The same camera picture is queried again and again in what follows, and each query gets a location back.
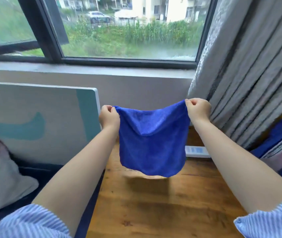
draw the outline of glass pane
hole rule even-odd
[[[0,44],[35,40],[18,0],[0,0]]]
[[[195,60],[210,0],[116,1],[56,0],[64,56]]]

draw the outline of car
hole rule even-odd
[[[119,19],[136,19],[138,15],[133,11],[129,9],[121,9],[118,12],[115,12],[115,18]]]
[[[86,14],[89,17],[91,23],[106,22],[109,23],[111,16],[105,15],[102,12],[91,11]]]

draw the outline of wooden table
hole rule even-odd
[[[197,134],[189,137],[191,145],[199,142]],[[120,164],[117,143],[86,237],[242,238],[233,220],[243,215],[210,159],[190,158],[170,178],[146,176]]]

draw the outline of blue striped shirt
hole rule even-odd
[[[234,220],[245,238],[282,238],[282,204]],[[0,221],[1,238],[71,238],[65,224],[40,205],[24,206]]]

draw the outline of curtain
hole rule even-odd
[[[282,113],[282,0],[221,0],[188,98],[244,148]]]

